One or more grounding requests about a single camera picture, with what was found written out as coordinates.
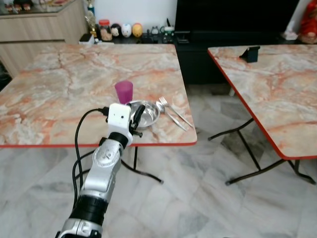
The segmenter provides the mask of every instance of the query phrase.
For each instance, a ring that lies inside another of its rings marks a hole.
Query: jar
[[[103,41],[111,41],[112,34],[110,29],[110,22],[109,20],[99,20],[100,25],[100,35]]]

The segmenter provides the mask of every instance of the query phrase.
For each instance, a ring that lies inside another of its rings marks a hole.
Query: stainless steel plate
[[[147,127],[154,124],[159,119],[159,108],[154,103],[143,100],[136,100],[129,102],[131,104],[131,119],[133,120],[134,114],[140,105],[145,106],[145,110],[141,116],[139,123],[140,128]]]

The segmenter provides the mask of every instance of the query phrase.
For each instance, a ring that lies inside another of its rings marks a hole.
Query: plastic cup
[[[132,101],[133,83],[130,81],[121,81],[115,84],[115,90],[121,104],[126,104]]]

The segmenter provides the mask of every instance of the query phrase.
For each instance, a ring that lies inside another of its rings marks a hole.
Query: marble tabletop
[[[133,82],[133,100],[160,96],[193,124],[174,45],[62,45],[41,52],[0,92],[0,147],[70,147],[81,116],[118,102],[114,85]],[[193,145],[195,128],[183,131],[166,115],[134,137],[134,146]],[[86,117],[80,146],[107,135],[105,117]]]
[[[209,54],[282,159],[317,158],[317,46],[209,48]]]

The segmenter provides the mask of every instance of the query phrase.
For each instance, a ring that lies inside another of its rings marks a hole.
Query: fork
[[[166,100],[163,96],[159,98],[159,101],[163,104],[164,107],[171,108],[180,118],[182,118],[187,124],[189,124],[191,127],[193,127],[193,125],[191,125],[189,121],[187,121],[180,113],[178,113],[178,112],[167,102],[167,100]]]

